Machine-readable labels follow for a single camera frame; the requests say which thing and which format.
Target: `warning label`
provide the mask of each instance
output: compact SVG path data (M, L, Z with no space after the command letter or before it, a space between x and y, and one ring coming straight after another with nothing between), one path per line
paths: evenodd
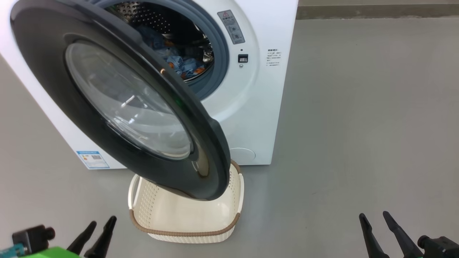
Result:
M77 151L77 154L89 169L110 168L98 151Z
M231 10L227 10L218 12L217 14L218 17L220 17L220 20L222 20L223 25L226 27L233 44L244 43L246 40L244 39L244 35L242 35L241 28L239 27L233 12Z
M282 52L278 49L268 49L268 54L266 55L266 66L279 66L281 56Z

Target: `white laundry basket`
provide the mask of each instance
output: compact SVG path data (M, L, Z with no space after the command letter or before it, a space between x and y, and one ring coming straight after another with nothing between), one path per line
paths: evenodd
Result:
M244 178L239 166L231 161L229 185L223 195L213 201L197 201L173 194L136 175L128 196L132 222L151 237L176 243L217 243L233 233L239 219Z

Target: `washing machine door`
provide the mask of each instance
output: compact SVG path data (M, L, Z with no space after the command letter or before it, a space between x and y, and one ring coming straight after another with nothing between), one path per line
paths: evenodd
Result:
M230 155L220 125L133 28L79 0L19 0L11 27L38 81L97 145L171 191L223 194Z

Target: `bright green object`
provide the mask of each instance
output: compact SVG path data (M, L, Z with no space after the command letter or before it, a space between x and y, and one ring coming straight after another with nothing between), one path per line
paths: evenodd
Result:
M62 249L60 247L52 247L44 251L34 253L31 255L23 256L27 258L81 258L77 254Z

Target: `washing machine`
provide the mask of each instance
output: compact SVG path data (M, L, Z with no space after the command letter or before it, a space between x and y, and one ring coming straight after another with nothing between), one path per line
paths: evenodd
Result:
M208 158L187 166L264 165L296 9L297 0L4 0L0 54L88 169L142 175L195 152Z

